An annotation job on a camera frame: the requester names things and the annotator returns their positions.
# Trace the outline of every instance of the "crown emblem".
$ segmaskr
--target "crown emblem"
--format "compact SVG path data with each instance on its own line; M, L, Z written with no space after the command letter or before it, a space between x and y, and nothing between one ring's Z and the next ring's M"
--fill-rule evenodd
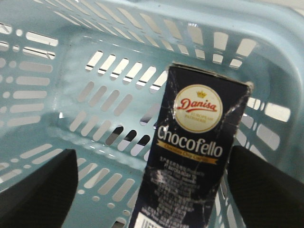
M204 93L203 91L197 91L196 93L197 93L198 97L200 97L200 98L204 98L205 96L207 96L207 94Z

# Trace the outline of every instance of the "danisa chocofello box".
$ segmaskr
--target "danisa chocofello box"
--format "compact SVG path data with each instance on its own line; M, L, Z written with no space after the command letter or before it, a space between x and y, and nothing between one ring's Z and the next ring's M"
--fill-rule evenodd
M175 64L129 228L205 228L252 90Z

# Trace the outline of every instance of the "shopping basket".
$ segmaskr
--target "shopping basket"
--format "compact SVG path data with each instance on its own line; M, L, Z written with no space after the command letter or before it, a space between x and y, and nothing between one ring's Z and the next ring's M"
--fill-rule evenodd
M65 148L63 227L128 223L173 61L255 85L236 136L304 182L301 9L244 0L1 0L0 191ZM242 228L224 178L209 227Z

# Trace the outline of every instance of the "basket slot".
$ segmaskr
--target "basket slot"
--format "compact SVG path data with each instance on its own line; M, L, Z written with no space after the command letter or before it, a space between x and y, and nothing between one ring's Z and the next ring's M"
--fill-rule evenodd
M237 130L236 138L242 146L245 146L247 137L240 129Z
M98 24L103 27L105 30L107 30L108 32L110 32L112 35L117 36L116 33L114 33L112 30L110 30L107 26L105 26L104 24L98 22Z
M162 33L161 29L157 26L155 21L150 16L148 16L144 13L140 13L140 15L154 32L156 32L158 34Z
M110 128L111 122L106 120L103 124L98 128L98 130L93 135L93 140L98 141L100 138L106 133L106 131Z
M241 67L242 64L243 64L243 62L241 60L234 58L230 63L230 67L238 69Z
M78 181L81 181L86 175L97 168L96 163L91 163L78 172Z
M127 38L127 39L131 39L130 37L128 37L127 34L125 34L123 31L121 31L118 27L113 26L113 28L119 32L123 37Z
M123 78L125 85L129 84L142 68L142 63L136 62L127 75Z
M125 9L117 8L135 27L142 29L140 23Z
M86 162L86 159L84 159L84 158L78 158L77 159L77 166L79 167L79 166L81 166L85 162Z
M247 128L251 128L253 126L253 122L254 122L254 119L248 115L248 114L244 114L242 116L242 119L241 119L241 122L247 127Z
M149 154L150 154L150 150L147 151L147 153L144 155L143 159L145 161L148 161L148 158L149 158Z
M153 82L153 85L150 86L150 93L154 94L156 93L162 85L167 81L168 74L164 70L161 75Z
M127 203L128 208L134 208L135 203L136 203L136 199L137 199L137 196L138 196L138 191L139 190L136 190L134 192L134 194L132 195L132 197L130 198L130 200L128 201L128 203Z
M165 46L165 48L166 48L167 50L169 50L169 51L174 51L173 47L171 46L171 44L170 44L168 41L166 41L166 40L164 40L164 39L162 39L161 41L162 41L162 44Z
M44 0L44 1L46 1L48 4L50 4L50 5L52 5L52 6L55 6L55 7L57 7L58 8L58 6L57 5L55 5L54 3L52 3L50 0Z
M95 54L92 56L92 58L87 63L85 69L87 71L91 71L96 66L97 62L101 59L102 56L103 56L102 51L96 51Z
M114 109L114 115L120 116L120 114L129 106L132 100L133 96L131 94L127 94L119 103L119 105Z
M146 37L146 39L147 39L153 46L155 46L155 47L157 47L157 48L160 47L152 37L149 37L148 35L144 35L144 37Z
M173 37L175 37L177 39L182 39L180 31L173 21L168 20L168 19L164 19L163 21L165 22L165 25L168 27L168 29Z
M36 123L39 123L40 120L41 120L40 116L12 118L8 121L7 125L9 127L16 127L16 126L22 126L22 125L27 125L27 124L36 124Z
M41 72L41 73L51 73L53 71L53 67L47 64L33 63L22 61L19 65L21 70L25 71L33 71L33 72Z
M150 141L150 136L144 135L140 141L131 149L131 155L137 156Z
M228 205L227 218L229 227L238 227L231 204Z
M93 6L91 6L89 3L86 2L86 0L81 0L81 3L85 5L88 9L90 9L94 14L96 14L101 19L107 20L107 18L100 13L100 10L95 9Z
M73 2L73 0L66 0L66 1L67 1L68 3L70 3L72 6L74 6L76 9L78 9L80 12L82 12L82 13L84 13L84 14L90 16L90 14L89 14L87 11L85 11L83 8L81 8L81 7L79 6L79 4L76 4L75 2Z
M16 104L10 108L11 113L26 113L26 112L37 112L44 109L43 103L38 104Z
M154 66L149 67L143 76L136 82L136 88L143 88L146 83L151 79L151 77L155 74L156 68Z
M114 129L114 131L109 135L109 137L106 139L105 144L110 146L114 143L114 141L117 139L117 137L124 131L123 126L118 126Z
M11 32L12 32L12 27L10 25L5 25L0 23L0 33L8 35Z
M112 199L115 202L120 202L134 184L135 184L135 181L133 179L127 179L122 184L122 186L117 190L117 192L113 195Z
M131 130L123 140L117 145L117 149L120 151L124 151L125 148L130 144L130 142L136 137L137 132L135 130Z
M18 85L30 85L30 86L48 86L49 78L46 77L28 77L20 76L16 79Z
M187 55L187 56L189 55L189 52L188 52L188 50L187 50L187 48L186 48L185 45L178 44L177 46L179 47L180 52L181 52L182 54L185 54L185 55Z
M30 41L34 41L41 44L47 44L50 46L56 47L58 45L58 40L52 37L48 37L42 34L34 33L34 32L27 32L26 38Z
M43 152L43 151L46 151L46 150L48 150L48 149L50 149L50 148L52 148L52 145L46 143L46 144L44 144L44 145L41 145L41 146L36 147L36 148L34 148L34 149L32 149L32 150L29 150L29 151L27 151L27 152L22 153L22 154L20 155L20 157L23 158L23 159L27 159L27 158L30 158L30 157L32 157L32 156L34 156L34 155L37 155L37 154L39 154L39 153L41 153L41 152Z
M110 68L110 66L113 64L115 59L116 59L115 55L109 55L106 61L99 68L98 73L101 75L105 74L105 72Z
M7 167L9 167L10 164L6 163L6 162L2 162L0 163L0 171L6 169Z
M215 205L215 210L217 212L217 216L220 214L221 206L220 206L220 201L219 201L219 194L217 192L214 200L214 205Z
M228 34L223 32L215 32L214 33L214 44L213 47L220 50L226 50L228 41Z
M124 25L124 22L116 15L113 13L112 10L110 10L109 8L107 8L104 4L100 3L100 2L96 2L96 4L103 9L107 14L109 14L114 20L116 20L118 23L121 23Z
M5 59L0 57L0 68L4 67L5 65L6 65Z
M91 93L91 91L94 88L94 82L89 82L85 88L83 89L83 91L80 93L80 95L77 98L78 102L84 102L86 97Z
M123 228L126 224L125 219L123 218L118 218L117 221L111 226L111 228Z
M18 45L14 45L13 52L19 52L19 51L20 51L20 47Z
M99 90L94 94L94 96L91 98L91 100L89 101L89 105L91 107L94 107L99 100L101 99L101 97L105 94L105 92L107 91L107 87L106 86L101 86L99 88Z
M38 165L41 164L49 159L51 159L52 157L56 156L57 154L60 154L63 150L62 149L55 149L35 160L32 161L33 164Z
M223 199L226 199L227 195L228 195L228 189L227 189L227 184L226 184L225 178L222 178L222 181L220 182L220 190L221 190Z
M118 183L123 176L120 173L115 173L101 188L97 191L100 195L106 195Z
M159 112L161 105L159 103L153 104L145 115L140 119L140 124L145 126L147 123Z
M86 26L87 28L91 29L92 27L90 27L89 25L85 24L83 21L81 21L80 19L74 17L73 15L69 15L72 19L74 19L75 21L79 22L80 24L83 24L84 26Z
M200 49L195 49L195 55L197 58L205 60L205 52Z
M274 103L267 103L265 107L265 114L276 120L288 122L291 111L289 108L276 105Z
M112 106L112 104L116 101L118 96L119 96L119 91L114 90L107 98L107 100L104 102L104 104L101 106L101 110L104 112L107 111Z
M71 22L72 24L80 26L80 24L78 24L77 22L75 22L71 18L68 18L67 16L63 15L62 13L59 13L57 11L54 11L54 13L56 13L57 15L61 16L64 19L66 19L67 21Z
M204 45L202 31L197 25L188 25L188 32L192 38L193 43Z
M273 151L275 151L280 144L280 136L267 128L265 125L260 124L257 127L256 135L265 142Z
M81 130L81 135L87 136L89 134L89 132L94 128L94 126L98 123L98 121L99 121L99 118L97 115L92 116L92 118L89 120L89 122Z
M84 19L87 23L89 23L90 25L92 25L94 28L98 29L101 32L104 32L101 28L99 28L97 25L93 24L91 21L89 21L88 19Z
M219 54L213 54L213 63L216 63L216 64L222 64L222 61L223 61L223 56L222 55L219 55Z
M62 3L61 1L59 0L55 0L56 2L58 2L60 5L62 5L64 8L66 8L67 10L69 11L73 11L71 8L69 8L66 4Z
M84 187L87 189L91 189L94 187L99 181L101 181L108 173L110 172L107 168L102 168L97 174L95 174L90 180L88 180Z
M129 64L129 60L127 58L123 58L122 61L114 69L114 71L111 73L111 79L115 80L116 78L118 78L128 64Z
M46 91L16 91L13 94L14 99L42 99L47 96Z
M0 51L7 51L10 45L5 41L0 41Z
M257 43L251 39L242 39L241 43L238 46L237 54L242 55L244 57L248 57L253 49L256 47Z
M18 176L21 173L22 173L22 170L15 169L15 170L12 170L8 173L3 174L2 176L0 176L0 184L12 179L13 177Z
M86 118L86 112L84 111L79 112L75 120L71 123L69 127L70 131L74 132L80 126L80 124L85 120L85 118Z

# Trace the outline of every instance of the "danisa logo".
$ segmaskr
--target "danisa logo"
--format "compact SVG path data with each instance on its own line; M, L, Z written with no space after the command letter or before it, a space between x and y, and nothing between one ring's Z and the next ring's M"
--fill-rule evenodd
M219 95L205 85L190 85L176 96L174 111L177 123L192 133L213 129L220 121L223 104Z

